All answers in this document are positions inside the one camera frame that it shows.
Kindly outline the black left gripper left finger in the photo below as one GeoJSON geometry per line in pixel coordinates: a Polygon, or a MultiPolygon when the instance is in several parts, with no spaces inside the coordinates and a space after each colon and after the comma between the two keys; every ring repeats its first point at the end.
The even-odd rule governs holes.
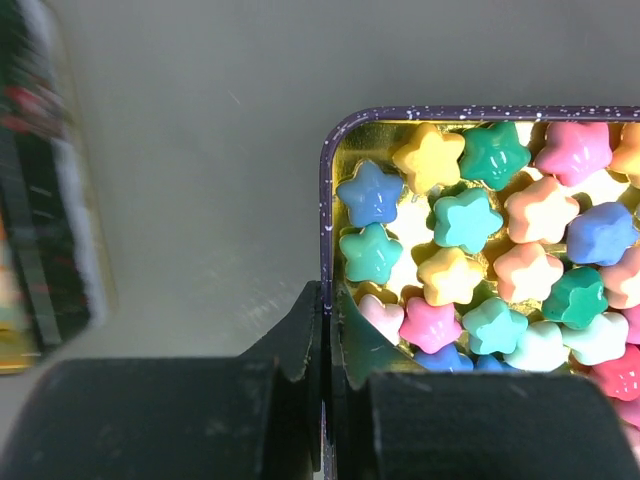
{"type": "Polygon", "coordinates": [[[75,359],[37,383],[5,479],[309,479],[321,465],[322,301],[234,357],[75,359]]]}

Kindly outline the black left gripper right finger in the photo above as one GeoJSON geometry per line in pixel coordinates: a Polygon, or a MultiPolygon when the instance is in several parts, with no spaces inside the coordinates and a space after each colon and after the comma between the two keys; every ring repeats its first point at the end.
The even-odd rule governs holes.
{"type": "Polygon", "coordinates": [[[331,479],[635,479],[611,404],[571,374],[430,373],[327,291],[331,479]]]}

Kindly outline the speckled tin pastel star candies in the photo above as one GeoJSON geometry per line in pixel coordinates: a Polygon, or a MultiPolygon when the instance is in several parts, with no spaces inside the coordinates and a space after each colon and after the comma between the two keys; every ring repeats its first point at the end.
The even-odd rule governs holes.
{"type": "Polygon", "coordinates": [[[639,444],[639,110],[377,107],[320,167],[321,275],[354,387],[577,374],[639,444]]]}

